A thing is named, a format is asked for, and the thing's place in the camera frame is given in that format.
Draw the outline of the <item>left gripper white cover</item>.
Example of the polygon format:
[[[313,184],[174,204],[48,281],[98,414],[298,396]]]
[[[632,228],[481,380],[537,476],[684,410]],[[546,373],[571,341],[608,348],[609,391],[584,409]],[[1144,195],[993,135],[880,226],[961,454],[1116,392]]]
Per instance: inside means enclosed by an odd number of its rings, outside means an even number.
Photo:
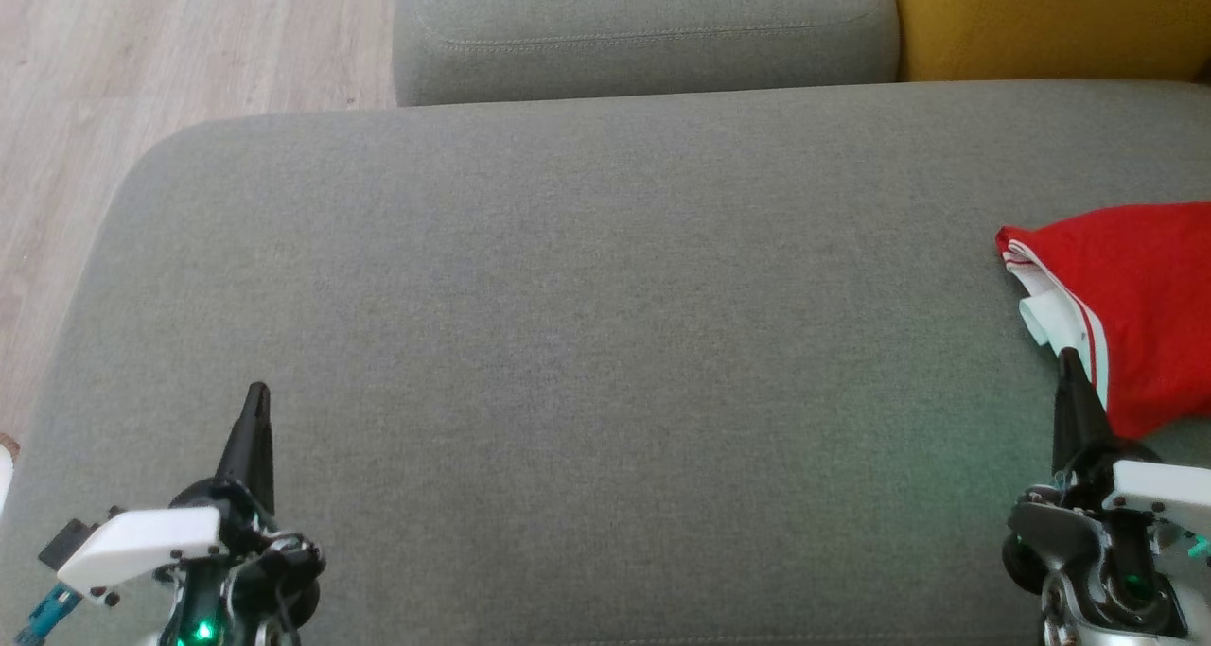
[[[275,515],[270,389],[252,383],[202,480],[163,509],[117,511],[92,527],[57,568],[61,585],[114,604],[117,585],[154,577],[172,588],[150,645],[299,645],[320,599],[327,559]]]

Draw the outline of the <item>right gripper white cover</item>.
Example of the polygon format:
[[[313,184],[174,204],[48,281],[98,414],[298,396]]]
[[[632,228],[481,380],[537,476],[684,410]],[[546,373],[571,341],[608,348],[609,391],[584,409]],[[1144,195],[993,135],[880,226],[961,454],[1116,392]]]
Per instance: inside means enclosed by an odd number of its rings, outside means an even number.
[[[1163,571],[1181,544],[1209,555],[1209,470],[1110,444],[1079,351],[1057,358],[1048,485],[1010,509],[1003,565],[1041,604],[1041,645],[1206,645],[1209,598]]]

